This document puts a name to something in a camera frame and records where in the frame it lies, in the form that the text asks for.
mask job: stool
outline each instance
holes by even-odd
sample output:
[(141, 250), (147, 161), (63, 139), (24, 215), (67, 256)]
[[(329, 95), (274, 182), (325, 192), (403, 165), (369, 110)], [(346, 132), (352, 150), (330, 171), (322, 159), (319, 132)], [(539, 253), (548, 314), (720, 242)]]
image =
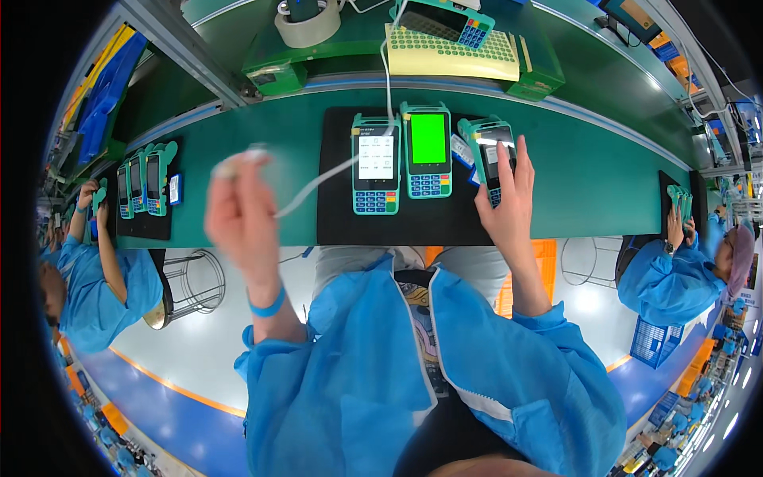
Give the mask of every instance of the stool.
[[(209, 314), (220, 306), (223, 298), (225, 298), (225, 274), (220, 262), (214, 255), (204, 249), (196, 249), (187, 256), (174, 259), (165, 259), (166, 249), (151, 249), (149, 253), (164, 288), (162, 296), (164, 319), (156, 320), (153, 316), (143, 317), (154, 330), (161, 330), (187, 314), (194, 312)], [(188, 280), (188, 264), (199, 260), (204, 260), (212, 267), (217, 284), (202, 292), (195, 292)], [(180, 269), (168, 273), (164, 272), (164, 267), (178, 264), (182, 264)], [(170, 279), (180, 279), (183, 298), (179, 300), (173, 298), (172, 288), (169, 285)]]

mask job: person's left hand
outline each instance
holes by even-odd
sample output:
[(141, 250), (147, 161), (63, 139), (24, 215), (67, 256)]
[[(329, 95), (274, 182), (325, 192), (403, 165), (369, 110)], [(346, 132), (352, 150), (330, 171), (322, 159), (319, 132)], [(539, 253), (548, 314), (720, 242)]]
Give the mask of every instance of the person's left hand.
[(694, 217), (690, 218), (689, 221), (684, 224), (684, 228), (686, 229), (686, 244), (691, 247), (694, 245), (694, 241), (697, 239), (697, 230), (694, 226)]
[(95, 215), (95, 224), (98, 227), (106, 228), (108, 222), (108, 204), (106, 201), (101, 202), (98, 205), (98, 212)]

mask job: green workbench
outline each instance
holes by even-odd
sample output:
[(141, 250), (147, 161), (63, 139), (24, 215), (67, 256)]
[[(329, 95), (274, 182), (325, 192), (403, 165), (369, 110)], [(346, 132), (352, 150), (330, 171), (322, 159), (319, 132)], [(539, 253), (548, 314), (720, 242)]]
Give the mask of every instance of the green workbench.
[[(429, 89), (394, 89), (392, 100), (395, 105), (443, 101), (452, 111), (497, 114), (512, 124), (515, 134), (525, 134), (536, 170), (533, 238), (659, 232), (657, 171), (662, 169), (688, 186), (684, 170), (645, 147), (534, 105)], [(274, 160), (264, 173), (278, 206), (283, 207), (317, 175), (326, 108), (384, 104), (384, 89), (315, 92), (217, 114), (156, 140), (182, 136), (179, 158), (185, 201), (172, 211), (172, 239), (118, 237), (118, 246), (209, 247), (203, 217), (209, 175), (217, 162), (251, 143), (269, 143)], [(316, 244), (316, 207), (313, 192), (300, 208), (280, 220), (282, 245)]]

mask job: plastic bin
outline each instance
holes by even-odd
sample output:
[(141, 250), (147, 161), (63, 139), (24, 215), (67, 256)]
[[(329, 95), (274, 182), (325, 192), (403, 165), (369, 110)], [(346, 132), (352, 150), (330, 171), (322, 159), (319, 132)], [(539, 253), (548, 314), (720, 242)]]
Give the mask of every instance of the plastic bin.
[(630, 355), (657, 369), (681, 343), (684, 327), (659, 327), (639, 316)]

